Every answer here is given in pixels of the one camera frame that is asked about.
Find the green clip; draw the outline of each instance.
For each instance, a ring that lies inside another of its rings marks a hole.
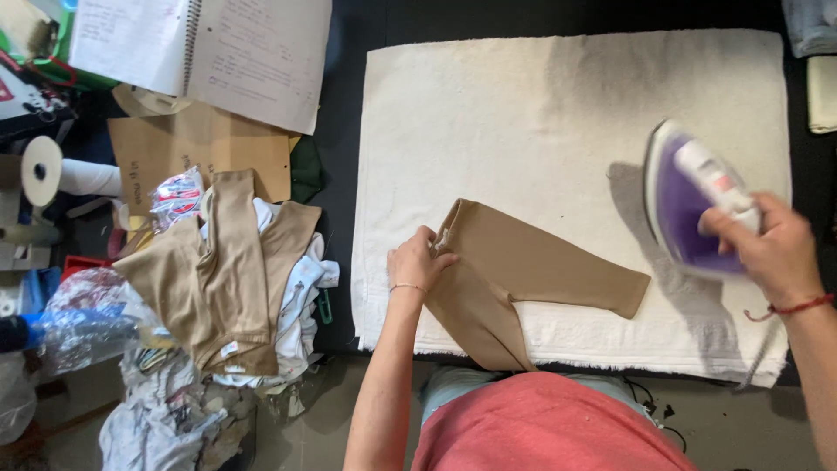
[[[334,318],[331,316],[331,301],[328,300],[327,289],[322,290],[322,296],[317,297],[316,305],[320,309],[320,318],[325,325],[334,321]]]

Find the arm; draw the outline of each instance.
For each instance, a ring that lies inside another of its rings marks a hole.
[[[792,308],[824,295],[806,221],[771,194],[753,195],[763,212],[756,235],[718,210],[703,223],[721,236],[722,250],[735,246],[747,274],[776,308]],[[837,470],[837,311],[830,305],[783,315],[820,461]]]
[[[453,254],[430,259],[436,238],[426,226],[387,256],[390,291],[387,318],[357,395],[343,469],[401,469],[407,447],[413,343],[424,290],[456,262]]]

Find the person's left hand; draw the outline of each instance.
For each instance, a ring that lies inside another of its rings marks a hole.
[[[387,271],[390,288],[398,284],[408,284],[430,291],[442,270],[459,260],[459,257],[452,253],[431,259],[429,245],[435,239],[436,233],[428,226],[422,225],[416,230],[416,234],[397,250],[389,251]]]

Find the red string bracelet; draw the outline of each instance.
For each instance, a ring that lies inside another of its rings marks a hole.
[[[780,309],[772,304],[768,306],[768,313],[760,318],[754,318],[750,315],[750,311],[744,309],[744,315],[747,316],[748,319],[752,320],[753,322],[763,322],[771,318],[774,314],[793,314],[798,313],[799,311],[804,311],[808,308],[814,308],[816,306],[822,306],[823,304],[830,304],[834,301],[834,294],[826,294],[825,296],[820,296],[816,298],[814,301],[809,301],[807,303],[797,304],[792,308]]]

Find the red t-shirt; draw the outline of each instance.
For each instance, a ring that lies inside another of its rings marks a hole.
[[[647,418],[553,373],[514,375],[440,407],[422,427],[424,469],[695,470]]]

